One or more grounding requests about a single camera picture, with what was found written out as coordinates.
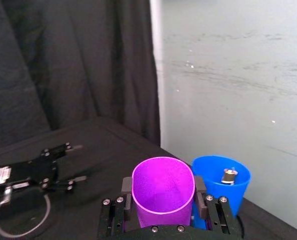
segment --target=purple cup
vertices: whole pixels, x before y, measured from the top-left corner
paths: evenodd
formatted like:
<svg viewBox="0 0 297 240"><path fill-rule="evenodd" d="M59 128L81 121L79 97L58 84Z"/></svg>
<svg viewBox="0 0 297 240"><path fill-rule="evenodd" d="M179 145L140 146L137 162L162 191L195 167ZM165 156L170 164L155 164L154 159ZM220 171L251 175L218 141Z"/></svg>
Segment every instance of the purple cup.
<svg viewBox="0 0 297 240"><path fill-rule="evenodd" d="M190 225L194 192L190 167L176 158L149 158L133 170L132 196L141 228Z"/></svg>

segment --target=cup rim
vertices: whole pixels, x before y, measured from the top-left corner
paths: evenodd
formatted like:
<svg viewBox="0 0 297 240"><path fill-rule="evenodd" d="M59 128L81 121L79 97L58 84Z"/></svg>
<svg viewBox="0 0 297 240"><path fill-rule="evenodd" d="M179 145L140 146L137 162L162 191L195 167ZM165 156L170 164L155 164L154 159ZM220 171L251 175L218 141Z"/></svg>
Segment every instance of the cup rim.
<svg viewBox="0 0 297 240"><path fill-rule="evenodd" d="M134 173L136 172L137 168L138 168L139 166L141 166L142 164L144 164L145 162L148 162L148 161L151 161L151 160L155 160L155 159L160 159L160 158L175 160L175 161L178 161L178 162L180 162L181 164L183 164L183 165L189 170L189 172L190 172L190 176L191 176L192 181L193 181L193 189L192 189L192 193L191 193L191 195L190 195L188 201L187 201L185 204L183 204L181 207L179 207L179 208L177 208L177 209L175 209L175 210L173 210L173 211L158 212L158 211L152 211L152 210L149 210L149 209L145 208L144 206L142 206L142 205L138 202L137 198L136 198L135 195L134 195L134 191L133 191L133 190L134 190L134 181L133 181L133 179L134 179ZM192 201L192 199L193 199L193 197L194 197L194 194L195 194L195 178L194 178L194 175L193 175L193 172L192 172L191 168L190 168L184 161L182 161L182 160L180 160L180 159L177 159L177 158L174 158L174 157L169 157L169 156L156 156L156 157L151 157L151 158L149 158L149 159L146 159L146 160L140 162L140 163L134 168L133 173L132 173L132 191L131 191L131 192L132 192L132 197L133 197L133 199L134 199L136 205L139 206L141 209L145 210L146 212L151 213L151 214L156 214L156 215L173 214L173 213L176 213L176 212L178 212L178 211L184 209L184 208L185 208L185 207Z"/></svg>
<svg viewBox="0 0 297 240"><path fill-rule="evenodd" d="M239 186L243 186L243 185L248 185L248 184L250 183L251 178L252 178L252 174L251 174L250 170L249 170L243 163L241 163L241 162L239 162L239 161L236 161L235 159L232 159L232 158L230 158L230 157L226 157L226 156L220 156L220 155L205 155L205 156L199 156L199 157L197 157L197 158L195 158L195 159L193 160L193 162L192 162L192 170L193 170L193 168L194 168L194 167L193 167L193 166L194 166L194 162L195 162L196 160L198 160L198 159L202 159L202 158L205 158L205 157L208 157L208 158L209 158L209 157L217 157L217 158L229 159L229 160L232 160L232 161L234 161L234 162L236 162L236 163L242 165L242 166L248 171L249 178L248 178L246 181L241 182L241 183L238 183L238 184L234 184L234 185L229 185L230 188L239 187ZM212 182L212 184L220 185L220 186L228 186L228 185L223 184L223 183L220 183L220 182L214 182L214 181L211 181L209 178L204 177L204 176L202 176L201 174L196 174L196 175L197 175L197 176L201 176L203 180L208 180L209 182Z"/></svg>

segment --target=black cable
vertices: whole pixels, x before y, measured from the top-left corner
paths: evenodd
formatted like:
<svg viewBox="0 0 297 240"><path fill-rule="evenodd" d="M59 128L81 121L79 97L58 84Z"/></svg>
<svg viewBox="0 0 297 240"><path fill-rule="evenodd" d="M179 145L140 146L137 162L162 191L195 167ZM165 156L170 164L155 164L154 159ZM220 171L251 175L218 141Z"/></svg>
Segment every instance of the black cable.
<svg viewBox="0 0 297 240"><path fill-rule="evenodd" d="M242 239L244 239L244 235L245 235L245 229L244 229L244 224L243 224L243 221L242 219L240 218L239 215L236 215L236 219L238 221L238 224L240 226L240 229L241 229L241 236L242 236Z"/></svg>

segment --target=white wall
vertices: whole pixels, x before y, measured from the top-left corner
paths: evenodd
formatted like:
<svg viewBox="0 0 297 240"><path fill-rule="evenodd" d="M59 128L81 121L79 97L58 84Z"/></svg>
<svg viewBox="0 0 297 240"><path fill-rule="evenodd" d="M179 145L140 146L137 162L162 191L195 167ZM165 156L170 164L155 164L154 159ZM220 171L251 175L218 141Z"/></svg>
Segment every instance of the white wall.
<svg viewBox="0 0 297 240"><path fill-rule="evenodd" d="M246 198L297 228L297 0L151 3L162 146L243 162Z"/></svg>

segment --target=plastic cup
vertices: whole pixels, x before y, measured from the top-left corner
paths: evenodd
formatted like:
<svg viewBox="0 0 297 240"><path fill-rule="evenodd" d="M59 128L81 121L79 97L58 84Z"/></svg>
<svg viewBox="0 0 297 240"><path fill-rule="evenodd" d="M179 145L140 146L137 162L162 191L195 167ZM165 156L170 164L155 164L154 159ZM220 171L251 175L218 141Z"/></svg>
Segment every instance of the plastic cup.
<svg viewBox="0 0 297 240"><path fill-rule="evenodd" d="M132 196L141 228L190 225L195 180L190 167L172 157L153 157L132 173Z"/></svg>
<svg viewBox="0 0 297 240"><path fill-rule="evenodd" d="M233 185L221 183L224 169L234 168L238 174ZM206 193L219 198L226 196L234 216L239 212L244 193L251 180L251 173L240 162L223 156L201 156L192 164L194 175L201 176L206 186ZM204 221L199 217L196 206L193 208L193 225L205 229Z"/></svg>

